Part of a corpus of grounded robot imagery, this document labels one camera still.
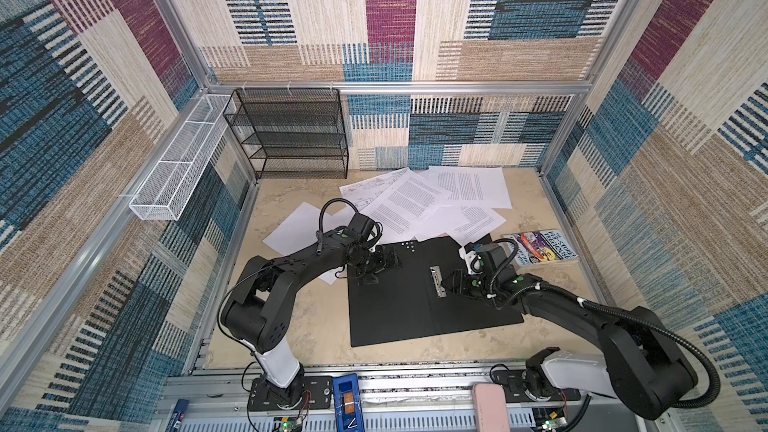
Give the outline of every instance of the white wire basket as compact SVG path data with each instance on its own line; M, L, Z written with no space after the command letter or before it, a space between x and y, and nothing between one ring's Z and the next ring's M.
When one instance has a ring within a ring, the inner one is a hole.
M206 164L226 130L224 111L234 113L230 96L206 95L130 201L141 220L178 220Z

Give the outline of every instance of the black metal rack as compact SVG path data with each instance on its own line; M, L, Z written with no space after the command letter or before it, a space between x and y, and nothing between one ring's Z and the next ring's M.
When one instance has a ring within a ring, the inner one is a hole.
M256 175L346 178L350 150L336 89L237 89L224 118Z

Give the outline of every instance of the patterned wall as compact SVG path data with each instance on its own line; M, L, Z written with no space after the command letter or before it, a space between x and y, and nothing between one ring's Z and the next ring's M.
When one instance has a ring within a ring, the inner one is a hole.
M197 84L152 0L0 3L1 354Z
M179 375L213 290L248 181L219 143L181 218L132 219L45 351L0 430L146 430Z
M152 0L0 0L0 63L2 354L197 84ZM238 214L233 164L222 144L187 223L131 224L0 429L146 421Z
M548 175L608 299L720 370L679 411L697 432L768 430L766 24L768 0L642 0Z
M571 96L342 96L350 168L540 165Z
M173 1L221 82L580 80L619 2ZM349 96L350 168L536 166L559 101Z
M619 0L174 0L222 82L578 80Z

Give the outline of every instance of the table surface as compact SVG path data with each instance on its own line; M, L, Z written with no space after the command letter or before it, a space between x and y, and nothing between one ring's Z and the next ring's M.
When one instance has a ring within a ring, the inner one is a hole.
M236 284L243 267L251 257L280 256L264 244L263 240L302 202L320 208L331 198L340 197L339 186L382 173L384 172L350 171L346 179L264 179L230 277L229 287ZM503 234L512 232L560 228L539 183L538 175L532 168L505 168L504 178L512 208L495 209L507 221L491 232L492 238L500 238ZM333 204L329 207L329 213L336 213L341 207L342 204ZM594 299L578 260L557 264L532 264L523 270L539 275L581 297ZM530 316L524 316L524 320L523 324L352 348L346 280L340 279L328 285L320 279L315 279L296 296L287 337L293 354L304 365L526 359L549 346L583 354L598 351L589 342L555 324ZM227 339L218 329L214 330L205 368L243 368L252 360L245 347Z

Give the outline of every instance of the mesh basket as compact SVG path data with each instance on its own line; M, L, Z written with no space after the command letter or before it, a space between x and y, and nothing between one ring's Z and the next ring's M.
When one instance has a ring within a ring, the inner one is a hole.
M224 118L258 177L346 178L350 164L334 89L238 89Z
M130 201L136 216L179 219L226 130L227 111L235 111L230 96L207 95L197 103Z

